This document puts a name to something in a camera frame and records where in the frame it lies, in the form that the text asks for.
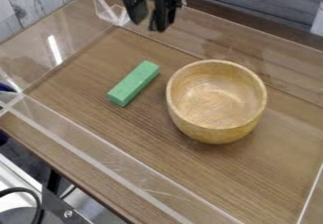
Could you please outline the green rectangular block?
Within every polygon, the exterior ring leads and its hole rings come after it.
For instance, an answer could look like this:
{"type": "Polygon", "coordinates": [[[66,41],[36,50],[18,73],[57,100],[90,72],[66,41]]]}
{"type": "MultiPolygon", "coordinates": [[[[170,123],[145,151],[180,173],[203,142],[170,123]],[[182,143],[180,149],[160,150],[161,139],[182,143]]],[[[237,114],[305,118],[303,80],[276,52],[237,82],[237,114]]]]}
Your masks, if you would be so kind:
{"type": "Polygon", "coordinates": [[[158,75],[158,66],[144,60],[106,93],[108,100],[124,107],[158,75]]]}

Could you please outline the brown wooden bowl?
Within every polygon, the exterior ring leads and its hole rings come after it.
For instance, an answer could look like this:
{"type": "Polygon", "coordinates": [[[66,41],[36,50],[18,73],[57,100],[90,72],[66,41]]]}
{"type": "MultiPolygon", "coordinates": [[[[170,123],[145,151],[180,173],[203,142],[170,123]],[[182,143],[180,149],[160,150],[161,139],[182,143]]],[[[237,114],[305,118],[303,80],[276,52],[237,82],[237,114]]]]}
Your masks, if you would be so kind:
{"type": "Polygon", "coordinates": [[[267,90],[244,66],[228,60],[198,60],[170,76],[165,101],[178,130],[201,143],[221,145],[240,140],[257,126],[267,90]]]}

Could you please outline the blue object left edge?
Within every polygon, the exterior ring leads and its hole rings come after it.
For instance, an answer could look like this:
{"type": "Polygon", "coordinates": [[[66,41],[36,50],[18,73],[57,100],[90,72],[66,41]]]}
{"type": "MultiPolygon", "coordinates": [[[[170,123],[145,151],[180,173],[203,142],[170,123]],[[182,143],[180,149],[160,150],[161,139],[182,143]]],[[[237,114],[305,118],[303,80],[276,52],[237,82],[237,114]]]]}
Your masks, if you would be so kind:
{"type": "Polygon", "coordinates": [[[0,82],[0,91],[16,92],[16,90],[9,85],[4,84],[2,82],[0,82]]]}

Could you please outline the black table leg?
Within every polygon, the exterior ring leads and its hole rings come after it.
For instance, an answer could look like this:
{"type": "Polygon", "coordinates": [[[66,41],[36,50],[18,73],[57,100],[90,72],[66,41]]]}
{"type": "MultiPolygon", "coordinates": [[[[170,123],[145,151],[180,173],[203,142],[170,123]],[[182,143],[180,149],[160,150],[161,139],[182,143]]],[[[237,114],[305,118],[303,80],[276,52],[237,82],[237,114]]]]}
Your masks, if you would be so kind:
{"type": "Polygon", "coordinates": [[[54,170],[50,170],[49,178],[48,178],[48,181],[46,181],[46,189],[54,195],[57,194],[57,191],[58,191],[60,180],[61,180],[60,174],[54,170]]]}

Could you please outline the clear acrylic enclosure wall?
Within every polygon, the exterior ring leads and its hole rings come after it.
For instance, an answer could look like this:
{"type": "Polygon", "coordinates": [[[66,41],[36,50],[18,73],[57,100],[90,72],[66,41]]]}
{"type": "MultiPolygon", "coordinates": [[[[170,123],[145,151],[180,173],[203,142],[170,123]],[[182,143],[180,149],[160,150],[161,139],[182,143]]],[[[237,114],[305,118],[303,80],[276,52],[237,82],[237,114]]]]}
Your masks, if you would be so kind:
{"type": "Polygon", "coordinates": [[[153,33],[74,0],[0,43],[0,130],[121,217],[141,224],[323,224],[323,41],[291,41],[203,9],[153,33]],[[265,83],[255,130],[204,145],[174,127],[165,86],[196,60],[265,83]],[[120,107],[106,93],[148,60],[160,72],[120,107]]]}

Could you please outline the black metal bracket with screw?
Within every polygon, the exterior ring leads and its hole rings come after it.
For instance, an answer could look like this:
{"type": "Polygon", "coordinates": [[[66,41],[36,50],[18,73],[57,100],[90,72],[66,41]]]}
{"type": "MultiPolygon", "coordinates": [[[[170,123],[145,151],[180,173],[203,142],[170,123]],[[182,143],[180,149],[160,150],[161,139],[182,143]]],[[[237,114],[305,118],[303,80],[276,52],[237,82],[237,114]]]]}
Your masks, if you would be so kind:
{"type": "Polygon", "coordinates": [[[41,189],[38,224],[93,224],[46,188],[41,189]]]}

